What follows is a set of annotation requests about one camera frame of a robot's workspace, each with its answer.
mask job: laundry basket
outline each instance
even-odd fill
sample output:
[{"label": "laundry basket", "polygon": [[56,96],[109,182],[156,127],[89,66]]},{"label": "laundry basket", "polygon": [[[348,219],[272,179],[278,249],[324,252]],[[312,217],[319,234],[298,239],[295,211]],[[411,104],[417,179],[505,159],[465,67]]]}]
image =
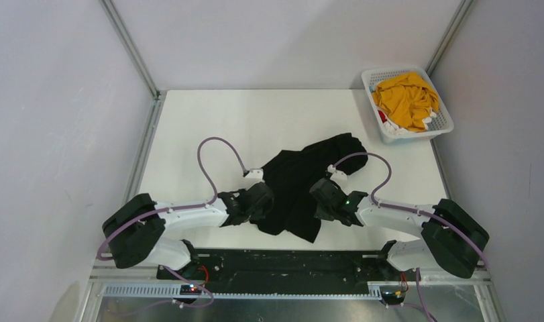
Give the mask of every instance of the laundry basket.
[{"label": "laundry basket", "polygon": [[438,93],[439,112],[437,113],[437,117],[430,124],[428,124],[427,131],[404,134],[395,134],[386,131],[386,128],[384,128],[382,120],[380,119],[380,116],[378,114],[378,107],[376,106],[376,104],[374,104],[374,99],[372,98],[370,89],[374,89],[378,83],[384,81],[385,79],[392,78],[407,72],[416,72],[435,90],[435,87],[433,86],[428,74],[425,72],[425,70],[417,66],[403,65],[376,68],[365,70],[361,75],[362,82],[364,83],[364,88],[366,90],[366,95],[368,96],[368,100],[370,101],[370,105],[374,113],[374,118],[376,119],[376,123],[378,123],[378,129],[380,130],[380,135],[382,136],[382,141],[384,143],[390,143],[394,141],[404,142],[406,140],[431,140],[440,134],[448,133],[453,130],[453,120],[451,119],[451,116],[449,116],[449,113],[447,112],[447,109],[445,108],[445,105],[443,104],[443,101],[441,100],[441,97],[439,97]]}]

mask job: white wall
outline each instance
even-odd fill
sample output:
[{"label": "white wall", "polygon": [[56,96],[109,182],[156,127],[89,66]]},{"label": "white wall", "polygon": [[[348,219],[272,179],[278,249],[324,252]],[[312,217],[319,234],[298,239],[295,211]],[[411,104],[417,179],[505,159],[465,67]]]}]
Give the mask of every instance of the white wall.
[{"label": "white wall", "polygon": [[161,89],[348,89],[425,67],[460,0],[114,2]]},{"label": "white wall", "polygon": [[0,321],[68,321],[151,104],[97,0],[0,1]]},{"label": "white wall", "polygon": [[433,75],[452,195],[490,233],[509,321],[544,321],[544,1],[477,1]]}]

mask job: white table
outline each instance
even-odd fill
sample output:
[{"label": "white table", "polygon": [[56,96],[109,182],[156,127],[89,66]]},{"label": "white table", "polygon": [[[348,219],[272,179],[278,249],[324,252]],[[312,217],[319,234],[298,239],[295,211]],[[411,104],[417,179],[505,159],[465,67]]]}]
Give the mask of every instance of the white table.
[{"label": "white table", "polygon": [[[445,190],[429,141],[385,145],[363,90],[169,91],[140,185],[155,201],[190,203],[211,197],[197,164],[197,146],[220,136],[238,150],[247,168],[259,168],[279,151],[300,150],[351,132],[369,152],[388,159],[390,182],[377,196],[405,203],[437,204]],[[219,191],[242,187],[240,167],[229,148],[209,142],[203,163]],[[370,192],[386,177],[375,158],[349,178],[348,192]],[[255,225],[204,227],[174,232],[196,248],[278,250],[379,250],[390,239],[414,237],[379,227],[346,227],[323,221],[315,243],[287,231],[273,236]]]}]

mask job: orange fabric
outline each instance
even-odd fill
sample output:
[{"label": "orange fabric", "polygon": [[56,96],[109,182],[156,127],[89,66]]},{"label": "orange fabric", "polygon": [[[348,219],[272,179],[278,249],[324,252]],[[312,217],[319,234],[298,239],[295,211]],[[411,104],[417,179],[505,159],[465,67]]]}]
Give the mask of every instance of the orange fabric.
[{"label": "orange fabric", "polygon": [[424,118],[439,111],[437,93],[416,72],[380,82],[372,93],[375,104],[399,126],[415,132],[425,131]]}]

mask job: black cloth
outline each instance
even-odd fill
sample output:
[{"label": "black cloth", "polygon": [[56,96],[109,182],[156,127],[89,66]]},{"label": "black cloth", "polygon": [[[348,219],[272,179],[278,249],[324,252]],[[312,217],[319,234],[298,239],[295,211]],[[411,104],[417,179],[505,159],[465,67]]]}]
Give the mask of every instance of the black cloth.
[{"label": "black cloth", "polygon": [[[282,150],[262,167],[264,181],[274,192],[274,207],[265,219],[251,222],[265,233],[278,235],[285,229],[313,243],[321,220],[314,217],[317,202],[309,189],[325,177],[330,164],[355,152],[365,152],[365,149],[350,133],[311,144],[299,152]],[[337,169],[349,175],[362,168],[367,159],[367,156],[356,156]]]}]

